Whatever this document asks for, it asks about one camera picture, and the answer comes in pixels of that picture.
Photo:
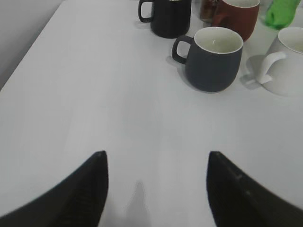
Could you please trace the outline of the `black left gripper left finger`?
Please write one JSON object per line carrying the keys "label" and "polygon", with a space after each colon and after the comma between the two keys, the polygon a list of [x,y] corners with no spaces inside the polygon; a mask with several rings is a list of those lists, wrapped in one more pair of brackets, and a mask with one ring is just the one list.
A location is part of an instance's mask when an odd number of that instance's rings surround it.
{"label": "black left gripper left finger", "polygon": [[95,152],[54,188],[2,216],[2,227],[96,227],[108,193],[105,151]]}

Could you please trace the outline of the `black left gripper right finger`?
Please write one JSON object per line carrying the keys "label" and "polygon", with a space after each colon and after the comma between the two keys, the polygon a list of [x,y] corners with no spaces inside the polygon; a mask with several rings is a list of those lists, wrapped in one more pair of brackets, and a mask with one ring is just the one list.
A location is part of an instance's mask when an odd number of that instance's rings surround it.
{"label": "black left gripper right finger", "polygon": [[219,151],[208,157],[206,190],[218,227],[301,227],[302,209],[252,179]]}

